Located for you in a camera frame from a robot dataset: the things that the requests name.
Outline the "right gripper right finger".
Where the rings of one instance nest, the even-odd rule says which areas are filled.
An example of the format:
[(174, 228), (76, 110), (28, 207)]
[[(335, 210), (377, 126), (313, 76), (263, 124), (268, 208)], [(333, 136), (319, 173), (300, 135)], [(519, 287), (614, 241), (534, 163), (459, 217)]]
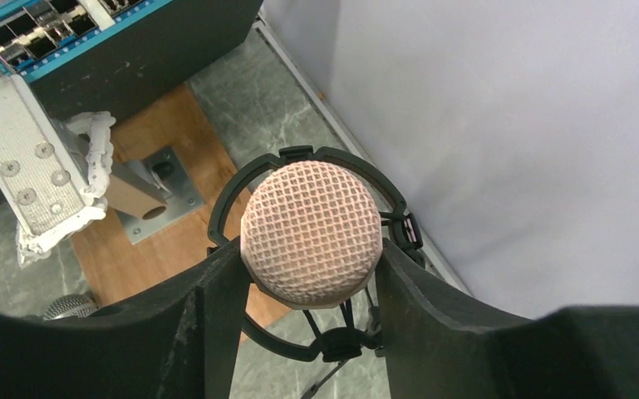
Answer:
[(376, 288), (394, 398), (639, 398), (639, 306), (529, 320), (452, 287), (391, 241)]

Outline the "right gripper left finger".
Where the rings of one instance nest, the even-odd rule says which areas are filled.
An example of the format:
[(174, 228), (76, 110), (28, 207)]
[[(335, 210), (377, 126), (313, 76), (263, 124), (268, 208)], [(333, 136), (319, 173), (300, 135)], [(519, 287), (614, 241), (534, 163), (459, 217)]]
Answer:
[(227, 398), (248, 288), (232, 241), (86, 318), (0, 313), (0, 398)]

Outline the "shock mount tripod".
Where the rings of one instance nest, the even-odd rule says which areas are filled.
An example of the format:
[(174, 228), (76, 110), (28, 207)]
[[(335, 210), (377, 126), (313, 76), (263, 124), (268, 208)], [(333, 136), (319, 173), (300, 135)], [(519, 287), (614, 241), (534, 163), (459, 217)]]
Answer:
[[(235, 173), (224, 186), (220, 196), (214, 204), (208, 227), (208, 237), (215, 244), (209, 247), (207, 254), (211, 255), (229, 242), (224, 236), (224, 228), (233, 202), (252, 180), (269, 170), (276, 170), (283, 166), (299, 161), (317, 160), (342, 166), (364, 178), (381, 194), (391, 207), (388, 212), (380, 212), (381, 225), (388, 228), (391, 240), (422, 268), (425, 258), (419, 252), (423, 247), (419, 225), (415, 216), (407, 211), (404, 196), (395, 185), (368, 161), (344, 150), (323, 146), (317, 150), (310, 145), (296, 145), (283, 148), (277, 155), (264, 154), (255, 158)], [(351, 300), (340, 304), (345, 325), (321, 332), (310, 311), (303, 312), (315, 336), (308, 346), (287, 342), (271, 334), (261, 327), (249, 314), (244, 315), (242, 332), (260, 347), (294, 361), (312, 362), (318, 356), (326, 363), (335, 362), (336, 366), (324, 377), (315, 381), (303, 394), (303, 398), (312, 398), (319, 388), (327, 382), (349, 360), (359, 357), (365, 347), (383, 357), (381, 333), (381, 318), (379, 307), (373, 302), (370, 290), (363, 289), (369, 303), (369, 319), (367, 328), (361, 330), (354, 323)]]

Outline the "pink microphone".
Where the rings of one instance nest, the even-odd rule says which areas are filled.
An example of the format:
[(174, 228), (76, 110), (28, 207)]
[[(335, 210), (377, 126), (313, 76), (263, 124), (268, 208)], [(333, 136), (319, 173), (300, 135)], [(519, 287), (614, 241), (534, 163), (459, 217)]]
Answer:
[(239, 237), (258, 289), (301, 310), (336, 307), (365, 288), (382, 240), (368, 188), (347, 169), (315, 160), (281, 167), (260, 183)]

